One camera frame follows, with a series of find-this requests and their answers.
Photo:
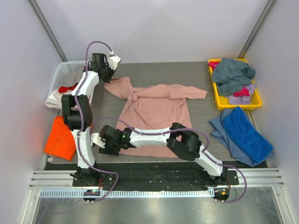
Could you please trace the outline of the pink printed t shirt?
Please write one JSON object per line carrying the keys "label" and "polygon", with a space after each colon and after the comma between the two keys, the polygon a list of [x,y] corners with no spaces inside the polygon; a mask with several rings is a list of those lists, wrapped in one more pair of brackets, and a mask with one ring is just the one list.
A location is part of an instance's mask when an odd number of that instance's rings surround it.
{"label": "pink printed t shirt", "polygon": [[147,88],[133,87],[129,77],[104,84],[104,88],[126,101],[116,128],[126,125],[139,129],[162,129],[180,123],[190,128],[187,99],[205,99],[207,91],[180,84],[158,84]]}

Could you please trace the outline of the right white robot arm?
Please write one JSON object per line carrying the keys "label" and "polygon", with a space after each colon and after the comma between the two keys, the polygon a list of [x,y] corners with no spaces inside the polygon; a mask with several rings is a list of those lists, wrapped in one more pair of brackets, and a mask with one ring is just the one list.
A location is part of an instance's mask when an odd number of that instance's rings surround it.
{"label": "right white robot arm", "polygon": [[178,158],[199,164],[209,178],[204,181],[208,186],[217,186],[228,181],[228,168],[207,150],[192,128],[173,123],[164,129],[142,130],[126,127],[123,131],[105,125],[100,133],[93,134],[93,143],[100,147],[99,152],[117,156],[121,149],[143,146],[165,146]]}

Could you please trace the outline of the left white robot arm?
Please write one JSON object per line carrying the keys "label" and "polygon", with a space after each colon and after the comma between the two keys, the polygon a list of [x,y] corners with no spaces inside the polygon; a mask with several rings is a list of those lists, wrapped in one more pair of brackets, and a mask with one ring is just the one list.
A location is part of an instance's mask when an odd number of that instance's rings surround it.
{"label": "left white robot arm", "polygon": [[100,82],[110,82],[121,59],[113,51],[109,56],[93,53],[92,59],[85,62],[82,78],[70,93],[61,98],[64,124],[68,126],[74,138],[78,155],[77,171],[70,174],[73,186],[95,186],[100,174],[92,151],[90,129],[93,113],[89,98],[93,96],[94,87]]}

